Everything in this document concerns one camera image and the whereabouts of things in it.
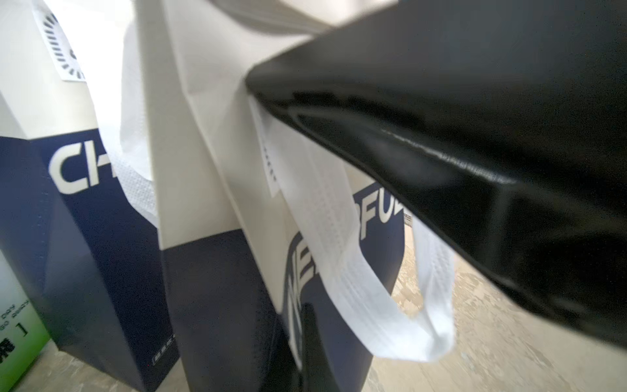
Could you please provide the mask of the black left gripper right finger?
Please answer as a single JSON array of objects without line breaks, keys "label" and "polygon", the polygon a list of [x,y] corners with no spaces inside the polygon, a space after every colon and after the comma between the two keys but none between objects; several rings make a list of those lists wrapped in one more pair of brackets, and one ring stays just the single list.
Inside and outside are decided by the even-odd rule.
[{"label": "black left gripper right finger", "polygon": [[625,348],[625,2],[402,1],[245,83],[524,310]]}]

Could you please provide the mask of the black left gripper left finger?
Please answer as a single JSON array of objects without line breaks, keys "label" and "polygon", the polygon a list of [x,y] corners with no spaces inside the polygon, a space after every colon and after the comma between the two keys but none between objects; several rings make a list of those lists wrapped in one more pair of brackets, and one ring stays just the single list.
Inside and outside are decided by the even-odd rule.
[{"label": "black left gripper left finger", "polygon": [[272,350],[269,371],[260,391],[340,391],[323,349],[312,305],[304,305],[300,318],[305,331],[302,369],[298,369],[282,333]]}]

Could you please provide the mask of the navy white takeout bag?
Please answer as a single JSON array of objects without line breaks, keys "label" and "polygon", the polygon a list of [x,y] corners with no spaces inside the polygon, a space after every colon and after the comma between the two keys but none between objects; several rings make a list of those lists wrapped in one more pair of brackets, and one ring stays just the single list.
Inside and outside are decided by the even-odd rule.
[{"label": "navy white takeout bag", "polygon": [[127,201],[41,1],[1,4],[1,253],[57,347],[139,391],[178,360],[157,230]]},{"label": "navy white takeout bag", "polygon": [[424,298],[413,317],[390,291],[402,204],[370,176],[272,117],[246,88],[253,65],[382,9],[382,1],[140,1],[151,142],[185,121],[207,189],[190,194],[163,166],[156,179],[159,235],[169,247],[194,235],[246,239],[299,370],[301,313],[314,308],[340,391],[360,390],[372,359],[437,361],[455,345],[452,250],[412,224]]}]

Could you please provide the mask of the green white takeout bag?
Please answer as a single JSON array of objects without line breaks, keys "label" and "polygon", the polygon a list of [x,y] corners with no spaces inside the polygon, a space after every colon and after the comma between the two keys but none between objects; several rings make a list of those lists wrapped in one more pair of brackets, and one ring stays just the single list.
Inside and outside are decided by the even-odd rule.
[{"label": "green white takeout bag", "polygon": [[50,340],[29,297],[1,257],[1,390],[9,391]]}]

